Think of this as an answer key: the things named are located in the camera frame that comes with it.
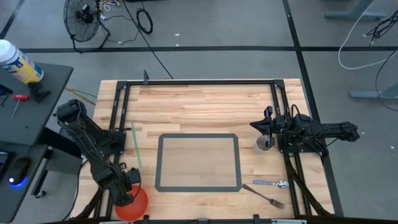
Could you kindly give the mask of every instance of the concrete floor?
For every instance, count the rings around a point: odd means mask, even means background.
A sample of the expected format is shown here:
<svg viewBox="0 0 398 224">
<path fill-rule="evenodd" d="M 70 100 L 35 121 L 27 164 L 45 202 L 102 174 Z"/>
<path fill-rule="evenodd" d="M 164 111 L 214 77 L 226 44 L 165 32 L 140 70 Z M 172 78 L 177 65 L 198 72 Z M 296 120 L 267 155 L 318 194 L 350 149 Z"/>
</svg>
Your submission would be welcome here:
<svg viewBox="0 0 398 224">
<path fill-rule="evenodd" d="M 290 0 L 298 39 L 302 47 L 340 46 L 353 22 L 326 20 L 327 9 L 349 9 L 356 1 Z M 0 30 L 5 26 L 16 1 L 0 1 Z M 24 49 L 71 48 L 63 25 L 63 1 L 25 0 L 5 39 Z M 146 2 L 154 20 L 154 33 L 147 40 L 154 47 L 270 45 L 293 46 L 282 1 L 275 0 L 167 0 Z M 135 12 L 139 3 L 129 3 Z M 398 8 L 393 0 L 376 1 L 371 9 L 391 15 Z M 107 16 L 127 15 L 123 8 L 112 8 Z M 115 18 L 106 22 L 113 40 L 131 39 L 136 32 L 130 21 Z M 362 22 L 354 30 L 347 46 L 366 46 L 364 37 L 377 22 Z M 397 29 L 374 42 L 377 46 L 398 45 Z M 103 38 L 96 37 L 79 47 L 95 47 Z M 120 46 L 145 47 L 142 37 Z M 343 52 L 345 65 L 358 66 L 382 60 L 390 52 Z M 175 78 L 301 78 L 294 51 L 204 51 L 159 52 L 161 61 Z M 167 74 L 150 52 L 28 54 L 36 62 L 72 66 L 75 71 L 70 88 L 97 94 L 101 80 L 141 79 L 143 69 L 152 79 Z M 321 121 L 351 121 L 359 126 L 361 139 L 355 143 L 336 142 L 330 149 L 335 179 L 347 217 L 398 220 L 397 113 L 379 102 L 352 100 L 349 90 L 373 90 L 378 66 L 345 70 L 337 62 L 337 52 L 304 52 L 304 61 L 314 92 Z M 397 81 L 395 63 L 386 65 L 380 89 Z M 74 98 L 64 92 L 59 104 Z M 397 103 L 387 102 L 398 108 Z M 86 106 L 90 115 L 94 108 Z M 51 119 L 48 127 L 58 130 Z M 76 176 L 50 173 L 42 199 L 27 195 L 13 223 L 43 223 L 62 219 L 69 211 L 76 189 Z"/>
</svg>

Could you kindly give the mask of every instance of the fork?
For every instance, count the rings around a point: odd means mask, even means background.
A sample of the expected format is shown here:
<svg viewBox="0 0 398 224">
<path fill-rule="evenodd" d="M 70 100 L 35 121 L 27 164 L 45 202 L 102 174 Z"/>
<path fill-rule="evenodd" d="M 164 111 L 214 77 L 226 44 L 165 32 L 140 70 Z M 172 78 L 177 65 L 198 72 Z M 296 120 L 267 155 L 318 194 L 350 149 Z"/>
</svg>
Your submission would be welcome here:
<svg viewBox="0 0 398 224">
<path fill-rule="evenodd" d="M 267 199 L 271 205 L 273 205 L 273 206 L 275 206 L 277 208 L 280 208 L 280 209 L 284 209 L 285 208 L 285 205 L 283 203 L 280 203 L 277 200 L 272 199 L 272 198 L 267 198 L 266 196 L 260 194 L 259 192 L 256 192 L 255 190 L 253 190 L 251 187 L 247 186 L 246 184 L 243 184 L 242 188 L 245 189 L 245 190 L 248 190 L 250 192 L 253 192 L 253 193 L 255 193 L 258 196 L 261 196 L 261 197 Z"/>
</svg>

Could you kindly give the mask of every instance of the wooden table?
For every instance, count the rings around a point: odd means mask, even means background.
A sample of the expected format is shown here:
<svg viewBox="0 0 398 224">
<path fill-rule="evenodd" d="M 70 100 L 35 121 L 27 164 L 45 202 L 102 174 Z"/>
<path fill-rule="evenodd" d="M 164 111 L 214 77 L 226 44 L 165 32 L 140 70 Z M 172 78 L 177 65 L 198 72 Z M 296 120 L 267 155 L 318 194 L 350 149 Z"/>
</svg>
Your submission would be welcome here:
<svg viewBox="0 0 398 224">
<path fill-rule="evenodd" d="M 289 104 L 296 104 L 308 114 L 303 88 L 299 79 L 285 79 Z M 103 129 L 109 128 L 116 80 L 102 81 L 94 112 L 94 121 Z M 123 92 L 119 102 L 116 124 L 120 122 Z M 249 122 L 263 118 L 266 106 L 273 106 L 271 89 L 265 85 L 167 85 L 132 86 L 125 128 L 134 121 L 143 167 L 142 188 L 149 195 L 146 214 L 155 220 L 181 219 L 250 219 L 292 218 L 292 202 L 287 189 L 276 186 L 253 185 L 254 179 L 287 180 L 282 154 L 277 146 L 265 154 L 253 150 L 259 132 Z M 241 189 L 225 193 L 158 192 L 154 188 L 159 136 L 163 133 L 235 133 L 239 138 L 242 183 L 286 205 L 284 210 L 269 205 L 259 196 Z M 305 180 L 317 200 L 333 212 L 330 193 L 322 162 L 318 154 L 301 153 Z M 132 131 L 127 131 L 125 154 L 121 162 L 128 167 L 139 167 L 134 150 Z M 80 191 L 72 211 L 79 214 L 96 192 L 97 185 L 87 164 L 80 174 Z M 300 211 L 304 213 L 302 195 L 297 187 Z M 106 207 L 104 197 L 101 214 Z M 119 219 L 115 212 L 113 219 Z"/>
</svg>

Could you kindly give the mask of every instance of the red bowl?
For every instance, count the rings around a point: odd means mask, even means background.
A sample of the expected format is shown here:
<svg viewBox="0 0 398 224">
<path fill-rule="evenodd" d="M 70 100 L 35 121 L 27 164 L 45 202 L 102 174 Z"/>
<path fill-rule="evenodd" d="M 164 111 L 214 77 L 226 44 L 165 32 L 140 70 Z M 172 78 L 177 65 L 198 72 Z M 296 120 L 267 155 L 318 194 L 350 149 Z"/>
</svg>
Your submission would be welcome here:
<svg viewBox="0 0 398 224">
<path fill-rule="evenodd" d="M 137 194 L 139 187 L 136 185 L 132 186 L 132 190 L 129 191 L 133 196 Z M 145 214 L 148 207 L 148 195 L 143 188 L 139 190 L 137 197 L 134 198 L 133 203 L 120 207 L 115 206 L 114 210 L 118 217 L 123 221 L 136 221 Z"/>
</svg>

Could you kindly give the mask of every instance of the electric fan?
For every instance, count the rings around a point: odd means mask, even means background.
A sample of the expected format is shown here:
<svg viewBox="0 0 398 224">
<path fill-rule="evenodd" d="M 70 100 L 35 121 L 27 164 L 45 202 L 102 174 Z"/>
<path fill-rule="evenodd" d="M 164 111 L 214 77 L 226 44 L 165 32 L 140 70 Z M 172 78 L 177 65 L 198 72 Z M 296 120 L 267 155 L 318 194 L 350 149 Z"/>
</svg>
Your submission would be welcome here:
<svg viewBox="0 0 398 224">
<path fill-rule="evenodd" d="M 98 48 L 84 52 L 102 48 L 111 35 L 110 31 L 100 22 L 99 0 L 66 0 L 63 7 L 63 22 L 73 42 L 73 49 L 79 53 L 83 53 L 83 51 L 76 49 L 75 41 L 91 40 L 97 33 L 98 26 L 103 27 L 107 32 L 104 41 Z"/>
</svg>

